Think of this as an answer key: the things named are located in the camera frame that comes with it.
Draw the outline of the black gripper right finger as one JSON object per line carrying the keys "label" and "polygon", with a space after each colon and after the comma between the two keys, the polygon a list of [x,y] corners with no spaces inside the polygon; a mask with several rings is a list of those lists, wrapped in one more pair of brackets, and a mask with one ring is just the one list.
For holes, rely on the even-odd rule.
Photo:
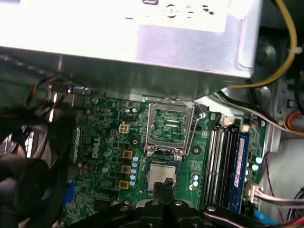
{"label": "black gripper right finger", "polygon": [[190,201],[175,199],[173,179],[164,182],[165,228],[270,228],[254,218],[235,213],[227,208],[209,205],[197,210]]}

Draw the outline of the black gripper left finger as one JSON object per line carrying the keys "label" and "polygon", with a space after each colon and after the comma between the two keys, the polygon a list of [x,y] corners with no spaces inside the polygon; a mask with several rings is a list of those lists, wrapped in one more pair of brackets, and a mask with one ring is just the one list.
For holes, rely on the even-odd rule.
{"label": "black gripper left finger", "polygon": [[125,203],[116,204],[80,220],[70,228],[162,228],[165,207],[165,183],[156,182],[153,198],[141,200],[136,208]]}

